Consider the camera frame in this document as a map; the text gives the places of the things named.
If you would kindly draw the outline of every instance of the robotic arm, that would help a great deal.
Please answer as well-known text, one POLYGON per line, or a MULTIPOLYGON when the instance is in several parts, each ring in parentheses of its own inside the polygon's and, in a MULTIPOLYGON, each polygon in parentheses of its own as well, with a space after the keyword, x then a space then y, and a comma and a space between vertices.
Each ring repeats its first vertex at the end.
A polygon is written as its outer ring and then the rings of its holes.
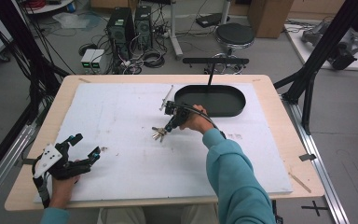
MULTIPOLYGON (((313 29, 304 31, 301 36, 303 42, 310 42, 312 46, 316 46, 326 32, 329 22, 322 21, 313 29)), ((348 67, 357 59, 353 57, 358 52, 358 38, 348 31, 339 41, 335 50, 329 55, 327 61, 331 63, 333 68, 342 70, 348 67)))

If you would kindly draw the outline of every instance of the person's hand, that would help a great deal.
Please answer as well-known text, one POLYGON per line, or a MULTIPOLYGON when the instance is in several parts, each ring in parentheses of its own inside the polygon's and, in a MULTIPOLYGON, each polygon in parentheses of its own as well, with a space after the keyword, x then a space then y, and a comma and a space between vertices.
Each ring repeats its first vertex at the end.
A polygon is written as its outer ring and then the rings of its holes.
POLYGON ((57 180, 52 177, 53 193, 49 207, 64 209, 72 197, 72 189, 80 175, 65 180, 57 180))
MULTIPOLYGON (((202 107, 202 105, 193 105, 193 107, 200 110, 202 113, 207 114, 206 109, 202 107)), ((191 113, 187 121, 184 124, 182 124, 179 128, 180 130, 189 128, 191 130, 198 131, 202 134, 205 134, 208 130, 213 128, 213 125, 211 122, 203 118, 201 115, 196 113, 191 113)))

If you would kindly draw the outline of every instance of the teal sleeve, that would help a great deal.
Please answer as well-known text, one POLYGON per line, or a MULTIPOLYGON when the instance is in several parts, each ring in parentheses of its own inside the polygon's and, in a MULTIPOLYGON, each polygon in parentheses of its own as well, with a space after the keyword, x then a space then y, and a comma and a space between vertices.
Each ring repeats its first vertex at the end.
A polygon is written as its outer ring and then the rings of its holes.
POLYGON ((209 149, 206 169, 218 197, 220 224, 276 223, 271 200, 240 145, 225 139, 217 129, 206 132, 202 142, 209 149))
POLYGON ((46 208, 40 224, 66 224, 69 212, 60 208, 46 208))

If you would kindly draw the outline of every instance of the cardboard box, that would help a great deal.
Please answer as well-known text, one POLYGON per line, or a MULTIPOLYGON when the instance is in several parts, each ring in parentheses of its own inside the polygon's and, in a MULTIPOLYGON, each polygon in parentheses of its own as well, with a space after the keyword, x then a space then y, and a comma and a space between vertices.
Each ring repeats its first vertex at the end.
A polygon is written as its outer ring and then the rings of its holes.
POLYGON ((248 21, 255 37, 277 38, 294 0, 256 0, 248 11, 248 21))
POLYGON ((91 7, 96 8, 115 8, 130 7, 132 12, 136 9, 138 0, 91 0, 91 7))

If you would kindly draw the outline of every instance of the white device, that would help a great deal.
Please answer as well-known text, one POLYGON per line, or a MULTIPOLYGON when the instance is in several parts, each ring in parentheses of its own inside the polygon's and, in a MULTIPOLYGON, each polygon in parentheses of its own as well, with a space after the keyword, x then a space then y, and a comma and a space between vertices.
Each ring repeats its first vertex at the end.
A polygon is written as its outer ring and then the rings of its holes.
POLYGON ((105 68, 104 49, 87 49, 81 64, 86 74, 101 74, 105 68))
POLYGON ((91 74, 91 59, 94 55, 95 49, 87 49, 81 59, 85 74, 91 74))
POLYGON ((39 165, 34 172, 34 178, 38 178, 45 173, 48 168, 59 161, 61 157, 61 153, 52 144, 48 144, 48 146, 44 149, 39 165))

